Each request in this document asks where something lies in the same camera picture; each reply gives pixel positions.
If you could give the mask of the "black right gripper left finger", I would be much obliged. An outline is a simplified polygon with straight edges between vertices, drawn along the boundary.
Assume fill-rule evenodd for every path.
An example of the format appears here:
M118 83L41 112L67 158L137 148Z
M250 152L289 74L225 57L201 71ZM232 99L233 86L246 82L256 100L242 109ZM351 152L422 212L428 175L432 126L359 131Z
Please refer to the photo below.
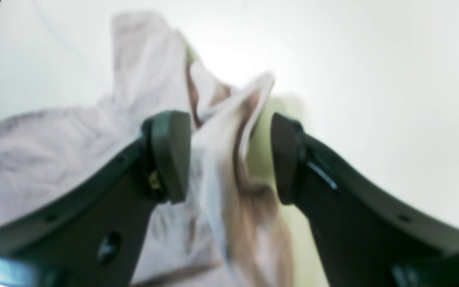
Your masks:
M186 198L190 147L188 112L149 117L96 174L0 227L0 285L130 286L155 207Z

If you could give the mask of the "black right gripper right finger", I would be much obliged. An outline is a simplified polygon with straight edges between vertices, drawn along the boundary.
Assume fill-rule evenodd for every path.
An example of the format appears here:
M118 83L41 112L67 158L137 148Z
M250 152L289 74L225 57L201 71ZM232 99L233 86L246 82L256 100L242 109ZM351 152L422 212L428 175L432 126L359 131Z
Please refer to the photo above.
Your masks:
M299 121L274 113L276 189L307 218L331 287L459 287L459 229L366 179Z

